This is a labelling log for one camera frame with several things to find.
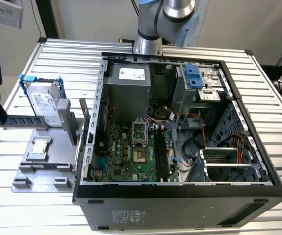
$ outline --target hard drive label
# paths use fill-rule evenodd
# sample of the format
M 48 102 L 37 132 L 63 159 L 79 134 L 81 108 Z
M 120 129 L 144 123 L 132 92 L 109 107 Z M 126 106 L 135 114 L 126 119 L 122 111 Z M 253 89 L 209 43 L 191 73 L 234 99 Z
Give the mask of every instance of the hard drive label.
M 36 104 L 38 114 L 44 116 L 45 122 L 49 126 L 61 125 L 54 98 L 50 94 L 33 93 L 32 97 L 34 99 L 34 103 Z

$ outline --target label on case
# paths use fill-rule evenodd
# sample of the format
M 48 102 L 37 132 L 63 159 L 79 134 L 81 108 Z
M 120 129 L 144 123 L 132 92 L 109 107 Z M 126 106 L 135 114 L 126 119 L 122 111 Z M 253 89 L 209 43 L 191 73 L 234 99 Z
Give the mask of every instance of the label on case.
M 144 81 L 145 70 L 133 68 L 120 68 L 119 79 Z

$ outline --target sticker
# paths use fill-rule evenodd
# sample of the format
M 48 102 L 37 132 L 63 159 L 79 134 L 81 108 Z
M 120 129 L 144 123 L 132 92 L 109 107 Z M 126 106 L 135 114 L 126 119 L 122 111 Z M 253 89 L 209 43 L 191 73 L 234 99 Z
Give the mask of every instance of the sticker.
M 144 69 L 133 69 L 133 68 L 120 68 L 119 79 L 125 80 L 145 80 Z
M 188 124 L 190 128 L 200 128 L 201 121 L 197 118 L 188 118 Z
M 169 120 L 170 120 L 170 121 L 173 121 L 173 120 L 174 120 L 174 117 L 175 117 L 174 112 L 171 112 L 170 115 L 169 115 Z
M 54 98 L 50 94 L 33 93 L 32 97 L 34 99 L 38 115 L 44 116 L 45 122 L 49 126 L 61 125 Z
M 114 224 L 144 223 L 146 210 L 112 210 Z

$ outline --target motherboard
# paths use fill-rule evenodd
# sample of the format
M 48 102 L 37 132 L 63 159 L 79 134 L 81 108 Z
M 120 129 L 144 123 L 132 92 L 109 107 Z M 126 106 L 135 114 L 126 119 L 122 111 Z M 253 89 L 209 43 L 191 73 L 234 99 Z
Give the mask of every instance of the motherboard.
M 102 182 L 177 182 L 174 152 L 170 129 L 149 128 L 141 121 L 132 125 L 113 124 L 109 132 L 109 149 L 97 157 L 94 179 Z

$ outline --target orange wire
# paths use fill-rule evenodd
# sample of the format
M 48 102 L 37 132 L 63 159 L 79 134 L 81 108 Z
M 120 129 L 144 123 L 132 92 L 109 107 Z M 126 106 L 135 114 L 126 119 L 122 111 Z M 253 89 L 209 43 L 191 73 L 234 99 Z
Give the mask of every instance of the orange wire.
M 237 163 L 241 163 L 241 152 L 239 151 L 239 148 L 237 147 L 237 154 L 238 154 L 238 162 Z
M 205 122 L 205 119 L 203 119 L 203 122 L 202 122 L 202 138 L 203 138 L 204 147 L 207 147 L 207 144 L 205 141 L 204 122 Z
M 237 148 L 237 164 L 239 163 L 239 149 Z
M 241 154 L 240 154 L 240 163 L 242 163 L 243 151 L 244 151 L 244 150 L 242 150 L 242 152 L 241 152 Z
M 230 147 L 233 147 L 235 141 L 235 137 L 233 137 L 233 142 L 231 143 Z

